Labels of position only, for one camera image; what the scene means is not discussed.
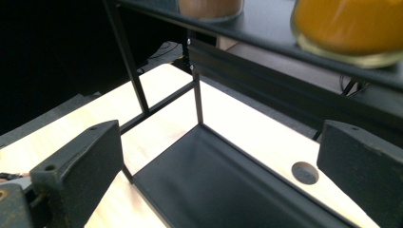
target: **cable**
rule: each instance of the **cable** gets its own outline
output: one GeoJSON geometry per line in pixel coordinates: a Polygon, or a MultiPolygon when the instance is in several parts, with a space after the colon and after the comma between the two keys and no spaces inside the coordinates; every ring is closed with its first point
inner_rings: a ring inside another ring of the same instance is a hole
{"type": "Polygon", "coordinates": [[[159,49],[167,49],[167,48],[171,47],[171,42],[165,41],[165,42],[163,42],[163,45],[164,44],[168,44],[168,45],[166,47],[161,46],[159,49]]]}
{"type": "Polygon", "coordinates": [[[170,49],[170,50],[168,50],[166,53],[163,53],[163,54],[161,54],[161,55],[157,55],[157,56],[151,56],[151,57],[149,57],[148,59],[156,59],[156,58],[160,58],[161,56],[163,56],[163,55],[165,55],[165,54],[167,54],[167,53],[169,53],[169,52],[171,52],[172,50],[174,50],[177,46],[178,46],[179,44],[177,44],[176,46],[174,46],[172,49],[170,49]]]}

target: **metal rod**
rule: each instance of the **metal rod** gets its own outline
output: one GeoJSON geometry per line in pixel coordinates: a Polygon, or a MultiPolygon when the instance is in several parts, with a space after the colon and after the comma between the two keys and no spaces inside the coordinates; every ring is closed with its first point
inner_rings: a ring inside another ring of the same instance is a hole
{"type": "Polygon", "coordinates": [[[158,102],[154,106],[150,108],[150,111],[147,114],[140,114],[139,116],[133,118],[129,122],[123,124],[121,126],[121,135],[124,135],[127,131],[135,127],[136,125],[140,124],[141,122],[145,121],[148,117],[154,115],[167,105],[173,103],[175,100],[180,98],[184,93],[188,92],[190,89],[195,88],[196,83],[195,82],[190,82],[187,85],[183,86],[182,88],[178,89],[162,101],[158,102]]]}
{"type": "Polygon", "coordinates": [[[118,43],[119,49],[121,50],[122,57],[125,61],[125,67],[128,76],[131,83],[133,84],[134,90],[136,91],[137,99],[139,100],[143,113],[148,113],[149,108],[147,100],[144,95],[144,90],[142,87],[142,83],[140,82],[139,74],[137,73],[137,67],[134,62],[133,55],[131,54],[130,45],[125,35],[125,28],[119,15],[117,4],[114,0],[103,1],[106,8],[107,17],[109,18],[110,25],[112,26],[116,41],[118,43]]]}

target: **black metal bar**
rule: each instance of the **black metal bar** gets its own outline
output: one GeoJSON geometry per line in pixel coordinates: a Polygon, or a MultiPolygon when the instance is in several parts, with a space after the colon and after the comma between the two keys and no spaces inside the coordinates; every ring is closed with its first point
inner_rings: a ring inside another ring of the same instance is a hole
{"type": "Polygon", "coordinates": [[[122,57],[125,61],[125,67],[131,83],[136,91],[137,99],[143,113],[148,113],[149,108],[147,100],[144,95],[142,83],[140,82],[139,74],[137,73],[137,67],[134,62],[133,55],[131,54],[130,45],[125,35],[125,28],[122,23],[122,19],[119,15],[117,4],[114,0],[103,0],[106,8],[106,14],[109,18],[110,25],[116,37],[119,49],[121,50],[122,57]]]}
{"type": "Polygon", "coordinates": [[[125,174],[125,177],[128,179],[128,181],[130,183],[133,183],[133,174],[130,173],[130,171],[128,170],[127,166],[124,163],[124,166],[122,167],[122,171],[125,174]]]}
{"type": "Polygon", "coordinates": [[[195,82],[195,101],[196,101],[196,111],[198,115],[198,123],[203,123],[202,116],[202,91],[201,91],[201,81],[200,74],[193,72],[193,82],[195,82]]]}
{"type": "Polygon", "coordinates": [[[154,106],[152,106],[149,109],[148,113],[140,114],[139,116],[133,118],[129,122],[123,124],[121,126],[121,135],[124,135],[124,133],[126,133],[127,131],[129,131],[130,129],[135,127],[136,125],[138,125],[141,122],[145,121],[147,118],[151,117],[152,115],[154,115],[155,113],[157,113],[158,111],[160,111],[161,109],[166,107],[167,105],[173,103],[175,100],[180,98],[183,94],[188,92],[190,89],[195,88],[195,86],[196,86],[195,82],[188,83],[187,85],[185,85],[182,88],[178,89],[177,91],[175,91],[174,93],[172,93],[171,95],[169,95],[168,97],[163,99],[162,101],[160,101],[157,104],[155,104],[154,106]]]}
{"type": "MultiPolygon", "coordinates": [[[[187,30],[187,45],[192,45],[192,40],[196,37],[196,32],[194,30],[188,29],[187,30]]],[[[198,123],[203,123],[203,116],[202,116],[202,92],[201,92],[201,78],[200,74],[193,70],[193,66],[190,66],[192,70],[193,82],[195,82],[195,102],[196,102],[196,111],[198,116],[198,123]]]]}
{"type": "Polygon", "coordinates": [[[355,124],[403,145],[403,120],[373,104],[355,101],[197,40],[188,47],[195,73],[283,112],[315,129],[325,120],[355,124]]]}

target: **black plastic part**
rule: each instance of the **black plastic part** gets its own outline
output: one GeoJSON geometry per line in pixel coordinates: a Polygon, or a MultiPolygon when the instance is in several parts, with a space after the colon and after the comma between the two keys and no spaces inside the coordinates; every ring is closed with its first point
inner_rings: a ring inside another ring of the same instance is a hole
{"type": "Polygon", "coordinates": [[[199,124],[134,184],[172,227],[349,227],[199,124]]]}
{"type": "Polygon", "coordinates": [[[403,150],[354,125],[326,122],[317,166],[381,227],[403,227],[403,150]]]}
{"type": "Polygon", "coordinates": [[[29,205],[19,184],[0,186],[0,227],[33,227],[29,205]]]}
{"type": "Polygon", "coordinates": [[[83,227],[115,176],[123,151],[117,121],[94,125],[30,171],[35,194],[48,199],[47,227],[83,227]]]}

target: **black panel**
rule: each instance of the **black panel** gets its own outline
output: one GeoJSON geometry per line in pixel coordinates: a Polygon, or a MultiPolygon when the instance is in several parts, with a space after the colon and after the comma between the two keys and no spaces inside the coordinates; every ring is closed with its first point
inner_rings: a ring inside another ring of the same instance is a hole
{"type": "Polygon", "coordinates": [[[317,166],[381,227],[403,227],[403,150],[354,125],[326,122],[317,166]]]}
{"type": "Polygon", "coordinates": [[[202,125],[133,180],[174,227],[349,226],[202,125]]]}

